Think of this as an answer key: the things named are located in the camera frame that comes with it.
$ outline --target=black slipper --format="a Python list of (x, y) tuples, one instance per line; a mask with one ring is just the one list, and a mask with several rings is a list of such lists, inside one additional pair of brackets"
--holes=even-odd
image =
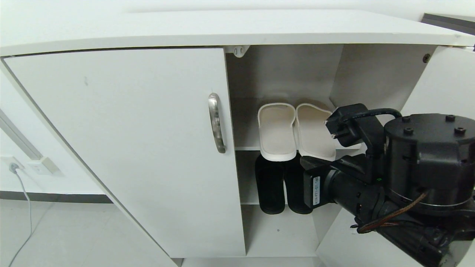
[(287, 188), (287, 202), (289, 208), (300, 214), (309, 214), (313, 209), (304, 203), (304, 171), (300, 165), (300, 154), (285, 163), (285, 187)]
[(284, 211), (284, 165), (271, 162), (262, 155), (256, 159), (256, 182), (259, 206), (267, 214), (278, 214)]

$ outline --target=white power cord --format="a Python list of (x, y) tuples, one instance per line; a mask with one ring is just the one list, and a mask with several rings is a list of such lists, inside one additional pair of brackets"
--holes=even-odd
[(11, 262), (10, 264), (8, 264), (8, 267), (11, 267), (11, 265), (13, 264), (13, 261), (15, 260), (15, 258), (17, 257), (18, 253), (20, 253), (21, 249), (26, 245), (26, 243), (28, 242), (28, 240), (30, 239), (31, 235), (33, 235), (33, 222), (31, 220), (31, 202), (29, 200), (29, 196), (25, 190), (25, 186), (23, 185), (23, 182), (21, 181), (21, 177), (18, 175), (17, 173), (17, 169), (19, 169), (20, 167), (15, 164), (15, 163), (10, 163), (10, 166), (9, 166), (9, 170), (10, 172), (14, 173), (17, 177), (18, 177), (18, 181), (20, 181), (20, 184), (21, 184), (21, 188), (23, 189), (23, 193), (25, 194), (25, 197), (27, 198), (28, 200), (28, 208), (29, 208), (29, 216), (30, 216), (30, 235), (28, 236), (28, 238), (25, 240), (25, 243), (23, 243), (23, 245), (21, 245), (20, 249), (18, 249), (17, 253), (15, 253), (15, 256), (13, 256), (13, 259), (11, 259)]

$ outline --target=robotic arm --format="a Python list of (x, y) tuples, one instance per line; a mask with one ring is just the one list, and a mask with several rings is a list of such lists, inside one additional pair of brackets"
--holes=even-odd
[[(383, 127), (380, 114), (395, 119)], [(334, 162), (302, 157), (306, 205), (337, 203), (358, 233), (376, 231), (426, 267), (456, 266), (475, 238), (475, 121), (355, 104), (325, 123), (343, 146), (368, 149)]]

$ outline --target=white slipper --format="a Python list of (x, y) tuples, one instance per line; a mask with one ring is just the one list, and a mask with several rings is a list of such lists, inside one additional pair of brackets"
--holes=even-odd
[(293, 124), (295, 108), (287, 103), (266, 104), (257, 113), (261, 154), (268, 161), (284, 162), (297, 155)]
[(299, 153), (334, 161), (335, 142), (324, 123), (332, 113), (312, 104), (300, 104), (296, 113)]

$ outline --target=slipper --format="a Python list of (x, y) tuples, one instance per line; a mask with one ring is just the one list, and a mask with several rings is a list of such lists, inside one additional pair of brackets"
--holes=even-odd
[(289, 208), (300, 214), (312, 213), (313, 209), (309, 208), (304, 202), (304, 171), (300, 165), (300, 155), (285, 163), (285, 187), (287, 188), (287, 203)]
[(312, 104), (300, 104), (296, 113), (299, 153), (302, 156), (334, 161), (335, 143), (325, 126), (325, 120), (332, 113)]
[(284, 165), (266, 160), (262, 155), (256, 159), (256, 183), (259, 206), (267, 214), (278, 214), (285, 209)]
[(260, 150), (273, 162), (289, 161), (297, 155), (293, 124), (295, 108), (287, 103), (272, 103), (259, 108)]

